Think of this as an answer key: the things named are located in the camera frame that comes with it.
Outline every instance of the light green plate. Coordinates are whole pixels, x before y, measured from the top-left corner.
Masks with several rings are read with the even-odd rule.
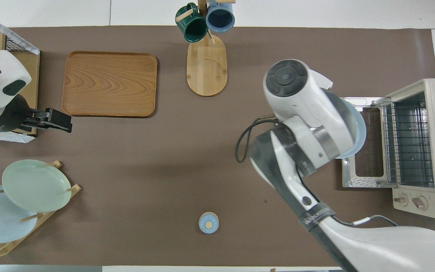
[[[51,212],[64,207],[71,192],[65,175],[53,166],[36,160],[10,164],[3,173],[3,189],[19,207],[33,212]]]

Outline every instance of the brown table surface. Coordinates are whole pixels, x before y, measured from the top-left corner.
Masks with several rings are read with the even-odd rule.
[[[11,162],[57,159],[83,188],[0,264],[336,266],[249,160],[234,160],[243,129],[271,113],[265,72],[297,58],[332,79],[339,96],[381,96],[435,77],[430,30],[234,28],[219,35],[229,77],[215,97],[188,87],[188,43],[175,26],[14,30],[42,51],[40,108],[61,110],[65,59],[73,51],[151,53],[159,75],[150,118],[73,117],[71,134],[48,130],[28,144],[0,141],[0,184]],[[394,210],[390,189],[342,188],[338,160],[305,181],[342,220],[382,214],[435,230],[435,219]],[[207,211],[220,219],[213,235],[197,226]]]

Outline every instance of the green mug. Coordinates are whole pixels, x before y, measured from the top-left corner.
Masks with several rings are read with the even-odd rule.
[[[195,43],[202,40],[207,34],[206,19],[199,14],[196,4],[188,3],[185,7],[181,7],[176,13],[176,19],[190,10],[193,11],[192,14],[180,21],[176,20],[176,24],[184,34],[186,41]]]

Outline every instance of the mug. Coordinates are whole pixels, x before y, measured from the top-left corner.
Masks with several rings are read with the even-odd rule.
[[[206,19],[199,14],[199,9],[194,3],[188,3],[185,7],[181,7],[176,13],[176,18],[189,10],[193,10],[192,14],[184,17],[182,20],[176,22],[176,24],[184,34],[186,41],[195,43],[206,36],[207,24]]]
[[[234,26],[233,4],[216,3],[216,0],[209,1],[206,23],[211,31],[217,33],[228,32]]]

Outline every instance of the brown tray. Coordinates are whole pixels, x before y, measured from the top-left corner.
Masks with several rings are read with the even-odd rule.
[[[77,116],[147,117],[156,81],[152,54],[76,51],[66,60],[62,108]]]

